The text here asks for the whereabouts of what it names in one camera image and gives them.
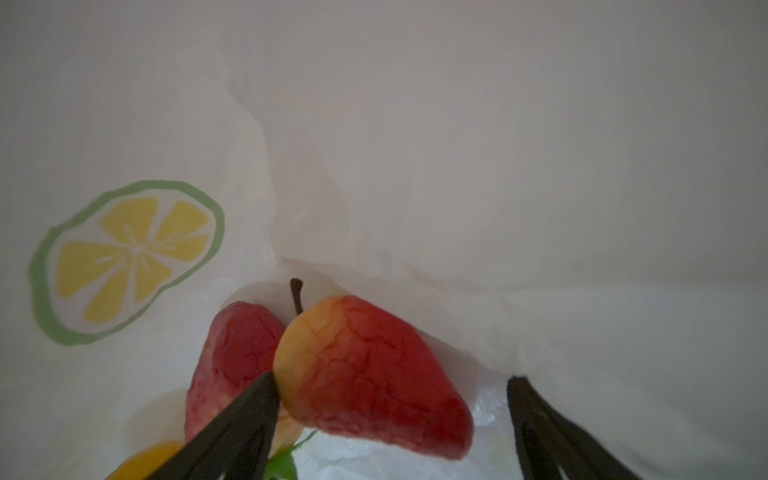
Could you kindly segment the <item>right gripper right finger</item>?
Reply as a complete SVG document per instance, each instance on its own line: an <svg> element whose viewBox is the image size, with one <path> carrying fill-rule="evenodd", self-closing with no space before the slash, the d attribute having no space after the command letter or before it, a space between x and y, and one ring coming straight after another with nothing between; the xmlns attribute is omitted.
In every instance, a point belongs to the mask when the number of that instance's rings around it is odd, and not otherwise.
<svg viewBox="0 0 768 480"><path fill-rule="evenodd" d="M589 433L553 409L528 378L509 379L507 401L525 479L638 479Z"/></svg>

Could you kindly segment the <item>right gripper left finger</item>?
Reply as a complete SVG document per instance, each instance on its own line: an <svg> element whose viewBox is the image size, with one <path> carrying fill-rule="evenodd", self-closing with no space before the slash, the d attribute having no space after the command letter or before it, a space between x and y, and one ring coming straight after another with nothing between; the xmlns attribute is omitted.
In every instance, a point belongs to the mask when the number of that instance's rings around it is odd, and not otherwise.
<svg viewBox="0 0 768 480"><path fill-rule="evenodd" d="M263 478L279 407L273 374L266 372L148 480Z"/></svg>

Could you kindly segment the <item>red fake apple with leaves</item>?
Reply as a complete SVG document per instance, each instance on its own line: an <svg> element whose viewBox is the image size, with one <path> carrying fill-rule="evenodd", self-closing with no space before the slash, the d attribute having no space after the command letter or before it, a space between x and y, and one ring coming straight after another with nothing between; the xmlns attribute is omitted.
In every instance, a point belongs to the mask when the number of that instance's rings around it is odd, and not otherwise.
<svg viewBox="0 0 768 480"><path fill-rule="evenodd" d="M272 369L284 331L273 313L254 303L234 302L215 316L186 395L186 442Z"/></svg>

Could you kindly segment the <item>yellow fake lemon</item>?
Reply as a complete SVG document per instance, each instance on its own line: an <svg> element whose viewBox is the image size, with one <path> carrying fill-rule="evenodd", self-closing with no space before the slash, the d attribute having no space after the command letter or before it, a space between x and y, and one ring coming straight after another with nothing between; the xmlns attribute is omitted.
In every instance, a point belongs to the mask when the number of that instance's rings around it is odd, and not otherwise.
<svg viewBox="0 0 768 480"><path fill-rule="evenodd" d="M106 480L144 480L182 447L183 442L169 441L153 445L123 461Z"/></svg>

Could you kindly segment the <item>red yellow fake peach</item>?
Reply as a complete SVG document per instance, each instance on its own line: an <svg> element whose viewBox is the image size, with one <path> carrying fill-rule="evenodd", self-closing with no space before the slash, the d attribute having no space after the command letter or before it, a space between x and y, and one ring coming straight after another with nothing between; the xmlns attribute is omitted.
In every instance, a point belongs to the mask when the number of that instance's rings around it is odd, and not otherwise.
<svg viewBox="0 0 768 480"><path fill-rule="evenodd" d="M290 416L328 434L395 445L448 460L470 451L470 409L432 350L402 319L354 295L302 307L273 360Z"/></svg>

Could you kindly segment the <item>white plastic bag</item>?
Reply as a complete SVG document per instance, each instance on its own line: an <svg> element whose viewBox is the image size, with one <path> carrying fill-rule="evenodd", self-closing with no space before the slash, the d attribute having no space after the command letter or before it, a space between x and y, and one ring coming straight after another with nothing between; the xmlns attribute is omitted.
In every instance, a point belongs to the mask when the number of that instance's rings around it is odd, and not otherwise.
<svg viewBox="0 0 768 480"><path fill-rule="evenodd" d="M180 181L218 252L99 328L29 270ZM182 434L213 316L341 291L424 332L463 462L317 435L303 479L517 479L512 376L643 479L767 475L763 1L5 1L1 475L102 479Z"/></svg>

